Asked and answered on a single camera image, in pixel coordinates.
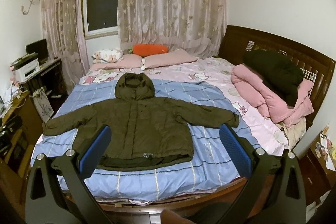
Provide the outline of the dark olive hooded jacket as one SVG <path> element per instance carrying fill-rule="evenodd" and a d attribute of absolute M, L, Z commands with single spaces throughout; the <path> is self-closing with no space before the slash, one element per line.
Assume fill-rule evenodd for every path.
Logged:
<path fill-rule="evenodd" d="M 151 170 L 191 161 L 194 156 L 190 125 L 237 128 L 239 116 L 215 106 L 155 96 L 147 75 L 126 73 L 117 81 L 114 98 L 83 106 L 43 125 L 46 136 L 72 129 L 78 149 L 103 126 L 112 132 L 111 142 L 98 168 L 113 171 Z"/>

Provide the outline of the wooden side desk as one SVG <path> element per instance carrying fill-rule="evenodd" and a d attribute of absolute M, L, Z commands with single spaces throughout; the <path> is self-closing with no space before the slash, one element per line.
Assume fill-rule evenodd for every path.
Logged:
<path fill-rule="evenodd" d="M 14 97 L 2 122 L 9 128 L 5 131 L 9 144 L 3 149 L 2 159 L 23 178 L 29 168 L 33 148 L 42 134 L 42 119 L 28 91 Z"/>

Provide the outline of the beige cloth under quilt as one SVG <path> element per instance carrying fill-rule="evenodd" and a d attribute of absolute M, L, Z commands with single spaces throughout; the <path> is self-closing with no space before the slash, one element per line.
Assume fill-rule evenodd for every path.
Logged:
<path fill-rule="evenodd" d="M 286 126 L 284 122 L 281 122 L 277 124 L 277 127 L 284 133 L 287 139 L 288 150 L 292 151 L 306 133 L 306 118 L 301 118 L 296 124 L 291 126 Z"/>

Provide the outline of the blue plaid bed cover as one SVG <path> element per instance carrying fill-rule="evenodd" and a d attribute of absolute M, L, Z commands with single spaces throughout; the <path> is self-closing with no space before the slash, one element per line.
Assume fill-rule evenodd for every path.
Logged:
<path fill-rule="evenodd" d="M 216 106 L 240 114 L 236 133 L 259 147 L 260 120 L 250 107 L 231 102 L 228 91 L 206 82 L 184 83 L 154 80 L 156 96 L 181 99 L 198 105 Z M 154 170 L 115 172 L 97 169 L 85 180 L 91 193 L 102 202 L 124 199 L 137 203 L 164 200 L 181 194 L 212 192 L 238 177 L 238 172 L 224 149 L 219 130 L 192 126 L 194 144 L 191 161 Z"/>

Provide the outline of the white floral paper bag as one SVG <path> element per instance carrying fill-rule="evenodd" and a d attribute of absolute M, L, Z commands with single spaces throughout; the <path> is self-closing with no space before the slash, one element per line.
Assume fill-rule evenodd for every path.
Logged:
<path fill-rule="evenodd" d="M 35 94 L 33 102 L 37 112 L 44 123 L 48 122 L 54 114 L 49 99 L 44 93 Z"/>

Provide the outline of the dark computer desk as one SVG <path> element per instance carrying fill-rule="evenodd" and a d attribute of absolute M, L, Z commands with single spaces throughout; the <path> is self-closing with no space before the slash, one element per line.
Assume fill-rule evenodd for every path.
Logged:
<path fill-rule="evenodd" d="M 19 87 L 29 91 L 31 96 L 35 91 L 43 88 L 52 110 L 56 113 L 68 97 L 62 73 L 62 60 L 54 59 L 44 63 L 38 72 L 19 83 Z"/>

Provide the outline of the dark wooden headboard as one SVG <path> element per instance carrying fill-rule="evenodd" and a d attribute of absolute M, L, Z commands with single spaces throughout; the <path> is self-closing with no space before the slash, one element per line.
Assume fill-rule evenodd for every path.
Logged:
<path fill-rule="evenodd" d="M 311 47 L 282 36 L 252 28 L 227 26 L 218 56 L 233 65 L 238 65 L 243 62 L 243 55 L 249 49 L 263 49 L 281 53 L 301 69 L 316 75 L 310 95 L 314 112 L 306 116 L 306 127 L 310 128 L 329 90 L 335 61 Z"/>

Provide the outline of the pink cartoon print bedsheet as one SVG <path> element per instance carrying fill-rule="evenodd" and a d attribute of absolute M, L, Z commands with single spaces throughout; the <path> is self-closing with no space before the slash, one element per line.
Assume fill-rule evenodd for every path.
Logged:
<path fill-rule="evenodd" d="M 151 79 L 178 82 L 201 82 L 221 90 L 232 106 L 240 113 L 250 127 L 258 143 L 272 155 L 278 155 L 289 148 L 285 134 L 268 118 L 264 118 L 256 108 L 241 98 L 231 81 L 233 65 L 228 61 L 209 57 L 192 63 L 170 65 L 157 68 L 112 68 L 107 64 L 94 64 L 88 73 L 79 80 L 82 85 L 118 79 L 123 73 L 145 73 Z"/>

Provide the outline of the floral white pillow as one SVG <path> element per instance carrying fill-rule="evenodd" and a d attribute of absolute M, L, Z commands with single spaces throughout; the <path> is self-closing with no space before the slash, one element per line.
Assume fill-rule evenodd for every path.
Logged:
<path fill-rule="evenodd" d="M 118 49 L 100 50 L 92 55 L 94 63 L 115 63 L 123 57 L 123 52 Z"/>

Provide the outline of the pink pillow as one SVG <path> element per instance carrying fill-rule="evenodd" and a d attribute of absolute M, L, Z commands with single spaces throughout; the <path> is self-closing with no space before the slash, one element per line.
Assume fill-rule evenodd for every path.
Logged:
<path fill-rule="evenodd" d="M 92 71 L 98 71 L 100 69 L 132 69 L 140 68 L 142 63 L 142 57 L 135 54 L 123 55 L 119 61 L 115 63 L 95 63 L 91 66 Z"/>
<path fill-rule="evenodd" d="M 140 69 L 144 71 L 145 69 L 167 67 L 170 65 L 179 65 L 184 63 L 192 63 L 197 61 L 198 58 L 190 55 L 183 49 L 178 49 L 176 51 L 161 53 L 157 55 L 150 55 L 144 57 L 141 62 Z"/>

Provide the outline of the orange carrot plush pillow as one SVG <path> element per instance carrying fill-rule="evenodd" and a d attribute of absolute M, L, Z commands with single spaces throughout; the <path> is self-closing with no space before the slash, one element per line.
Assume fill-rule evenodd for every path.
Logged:
<path fill-rule="evenodd" d="M 134 45 L 130 50 L 130 53 L 139 55 L 141 57 L 147 57 L 151 55 L 159 55 L 163 53 L 168 53 L 169 49 L 167 46 L 158 44 L 137 44 Z"/>

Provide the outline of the pink lace curtain left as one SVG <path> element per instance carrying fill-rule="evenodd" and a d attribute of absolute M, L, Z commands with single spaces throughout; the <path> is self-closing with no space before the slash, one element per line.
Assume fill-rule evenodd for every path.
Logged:
<path fill-rule="evenodd" d="M 61 59 L 70 92 L 89 70 L 81 0 L 41 0 L 41 11 L 49 54 Z"/>

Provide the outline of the pink pillow right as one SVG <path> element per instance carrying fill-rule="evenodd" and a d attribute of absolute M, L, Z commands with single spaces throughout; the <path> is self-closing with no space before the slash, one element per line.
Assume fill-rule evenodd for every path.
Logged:
<path fill-rule="evenodd" d="M 140 69 L 144 71 L 145 69 L 167 67 L 170 65 L 179 65 L 184 63 L 192 63 L 197 61 L 198 58 L 190 55 L 183 49 L 178 49 L 176 51 L 161 53 L 157 55 L 150 55 L 144 57 L 141 62 Z"/>

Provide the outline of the pink lace curtain right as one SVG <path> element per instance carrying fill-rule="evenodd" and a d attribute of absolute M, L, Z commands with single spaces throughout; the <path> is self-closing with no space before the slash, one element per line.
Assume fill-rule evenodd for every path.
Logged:
<path fill-rule="evenodd" d="M 226 0 L 118 0 L 124 51 L 136 44 L 161 44 L 211 57 L 218 54 L 226 26 Z"/>

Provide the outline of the wooden bed frame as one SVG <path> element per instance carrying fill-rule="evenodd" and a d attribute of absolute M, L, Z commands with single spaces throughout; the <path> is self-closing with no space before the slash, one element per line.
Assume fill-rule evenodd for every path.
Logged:
<path fill-rule="evenodd" d="M 115 215 L 159 215 L 165 209 L 172 210 L 180 215 L 191 215 L 212 203 L 224 202 L 232 204 L 240 192 L 242 192 L 245 184 L 247 184 L 247 179 L 237 178 L 213 193 L 188 194 L 145 206 L 126 201 L 99 202 L 98 204 L 106 213 Z"/>

